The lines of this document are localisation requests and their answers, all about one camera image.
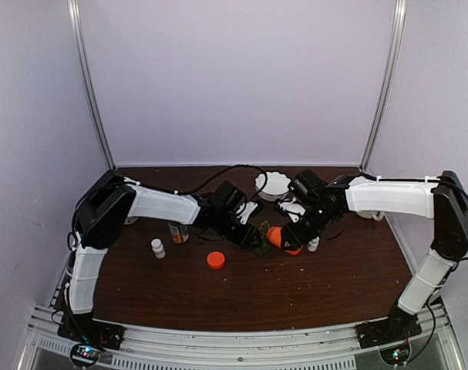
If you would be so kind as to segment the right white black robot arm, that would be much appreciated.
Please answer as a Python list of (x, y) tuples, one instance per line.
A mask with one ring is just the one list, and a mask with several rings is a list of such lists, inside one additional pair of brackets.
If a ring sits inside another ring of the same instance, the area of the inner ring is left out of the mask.
[(412, 327), (418, 311), (468, 252), (468, 195), (453, 171), (420, 179), (360, 173), (326, 182), (312, 170), (304, 170), (288, 188), (306, 206), (305, 212), (283, 227), (271, 228), (268, 239), (291, 254), (318, 238), (328, 223), (350, 212), (433, 220), (430, 250), (382, 323), (382, 333), (389, 340), (400, 339)]

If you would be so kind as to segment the orange pill bottle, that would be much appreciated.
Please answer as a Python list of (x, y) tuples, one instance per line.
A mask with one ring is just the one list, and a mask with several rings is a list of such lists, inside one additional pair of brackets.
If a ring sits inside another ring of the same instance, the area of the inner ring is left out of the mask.
[(301, 253), (302, 246), (293, 249), (292, 246), (286, 241), (281, 227), (270, 227), (267, 232), (267, 239), (273, 246), (287, 254), (296, 256)]

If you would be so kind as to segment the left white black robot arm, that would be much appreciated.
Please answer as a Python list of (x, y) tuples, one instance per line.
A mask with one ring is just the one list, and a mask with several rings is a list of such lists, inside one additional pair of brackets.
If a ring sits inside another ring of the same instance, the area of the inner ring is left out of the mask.
[(126, 219), (150, 218), (211, 229), (237, 246), (261, 244), (258, 229), (249, 224), (251, 210), (244, 193), (224, 181), (204, 195), (145, 187), (108, 172), (77, 203), (68, 245), (75, 257), (66, 289), (67, 328), (81, 342), (98, 334), (93, 297), (103, 258), (118, 240)]

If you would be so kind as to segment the grey lid pill bottle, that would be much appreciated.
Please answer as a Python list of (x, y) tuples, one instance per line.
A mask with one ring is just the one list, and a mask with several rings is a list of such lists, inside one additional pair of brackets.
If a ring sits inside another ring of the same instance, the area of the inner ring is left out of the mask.
[(174, 243), (184, 244), (188, 241), (189, 232), (187, 225), (176, 222), (169, 222), (168, 226)]

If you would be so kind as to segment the green weekly pill organizer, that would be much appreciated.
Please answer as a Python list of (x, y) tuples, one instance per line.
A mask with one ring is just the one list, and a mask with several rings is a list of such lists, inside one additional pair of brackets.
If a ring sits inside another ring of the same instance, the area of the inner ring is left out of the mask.
[(270, 224), (264, 221), (255, 234), (255, 239), (251, 244), (251, 251), (258, 257), (265, 256), (271, 249), (272, 244), (268, 240), (268, 231)]

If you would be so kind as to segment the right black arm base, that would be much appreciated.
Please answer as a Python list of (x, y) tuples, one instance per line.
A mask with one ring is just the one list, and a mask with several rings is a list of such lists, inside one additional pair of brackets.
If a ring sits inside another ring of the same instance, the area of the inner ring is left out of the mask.
[(377, 321), (364, 321), (355, 326), (361, 349), (377, 347), (385, 364), (398, 367), (412, 358), (410, 338), (423, 330), (415, 314), (391, 314)]

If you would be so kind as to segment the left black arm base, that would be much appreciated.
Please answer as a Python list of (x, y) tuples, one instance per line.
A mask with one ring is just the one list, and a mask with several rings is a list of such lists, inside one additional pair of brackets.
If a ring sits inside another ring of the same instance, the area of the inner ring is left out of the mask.
[(57, 335), (74, 341), (69, 359), (77, 368), (94, 366), (109, 350), (119, 350), (125, 329), (122, 325), (95, 321), (93, 314), (73, 314), (68, 307), (62, 309)]

